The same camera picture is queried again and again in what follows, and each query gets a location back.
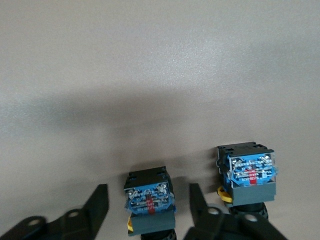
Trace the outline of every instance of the red marking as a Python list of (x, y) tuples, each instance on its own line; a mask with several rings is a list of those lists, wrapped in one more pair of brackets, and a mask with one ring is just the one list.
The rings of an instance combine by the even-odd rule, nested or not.
[(152, 200), (152, 196), (151, 195), (146, 196), (146, 206), (148, 207), (148, 213), (149, 214), (155, 214), (156, 213), (154, 201)]
[(257, 184), (256, 170), (249, 170), (249, 180), (251, 185)]

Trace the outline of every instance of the electrical component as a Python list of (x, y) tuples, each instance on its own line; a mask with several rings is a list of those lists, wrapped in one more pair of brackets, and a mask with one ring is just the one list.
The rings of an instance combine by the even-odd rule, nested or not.
[(124, 208), (130, 213), (129, 236), (148, 234), (149, 238), (175, 228), (175, 195), (165, 166), (130, 172), (123, 189)]
[(218, 146), (216, 165), (218, 194), (228, 207), (274, 200), (278, 168), (272, 149), (255, 142)]

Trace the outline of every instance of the mounting hole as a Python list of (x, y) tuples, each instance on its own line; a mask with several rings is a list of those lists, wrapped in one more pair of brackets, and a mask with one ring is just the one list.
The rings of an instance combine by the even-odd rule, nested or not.
[(32, 220), (28, 223), (28, 226), (34, 226), (40, 223), (39, 219)]
[(218, 209), (216, 209), (216, 208), (214, 208), (214, 207), (210, 207), (209, 209), (208, 209), (208, 213), (210, 213), (210, 214), (213, 214), (213, 215), (219, 215), (219, 210)]
[(77, 212), (77, 211), (73, 211), (73, 212), (71, 212), (69, 215), (68, 215), (68, 217), (69, 218), (74, 218), (74, 217), (76, 217), (76, 216), (78, 216), (79, 215), (79, 213)]
[(257, 222), (258, 221), (258, 219), (251, 214), (246, 214), (244, 217), (245, 217), (245, 219), (247, 219), (250, 222)]

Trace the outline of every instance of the gray wall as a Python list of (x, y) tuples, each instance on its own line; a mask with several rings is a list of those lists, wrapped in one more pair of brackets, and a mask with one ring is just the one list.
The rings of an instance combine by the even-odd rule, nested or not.
[(187, 183), (221, 203), (212, 148), (256, 141), (280, 169), (270, 221), (318, 239), (319, 13), (317, 0), (1, 1), (0, 234), (108, 183), (97, 239), (128, 239), (125, 175), (166, 165), (182, 239)]

